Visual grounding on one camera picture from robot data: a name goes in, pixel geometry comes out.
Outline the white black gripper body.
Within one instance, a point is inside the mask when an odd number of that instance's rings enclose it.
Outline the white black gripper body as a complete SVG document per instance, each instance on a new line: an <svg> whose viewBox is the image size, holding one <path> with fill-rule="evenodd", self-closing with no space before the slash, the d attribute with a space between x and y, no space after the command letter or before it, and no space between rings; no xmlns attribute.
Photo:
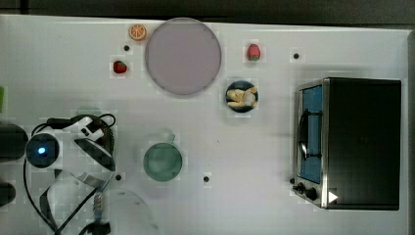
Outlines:
<svg viewBox="0 0 415 235"><path fill-rule="evenodd" d="M107 171L115 171L112 151L106 148L114 141L110 127L101 117L77 116L65 128L74 145L78 147L87 160L94 161Z"/></svg>

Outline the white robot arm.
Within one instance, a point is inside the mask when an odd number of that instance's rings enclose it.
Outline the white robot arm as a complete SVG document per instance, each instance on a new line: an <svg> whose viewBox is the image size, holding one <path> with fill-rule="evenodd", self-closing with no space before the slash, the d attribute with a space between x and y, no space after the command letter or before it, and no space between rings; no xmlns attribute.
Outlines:
<svg viewBox="0 0 415 235"><path fill-rule="evenodd" d="M31 131L24 164L55 174L33 203L54 235L161 235L142 198L118 176L111 114L50 117Z"/></svg>

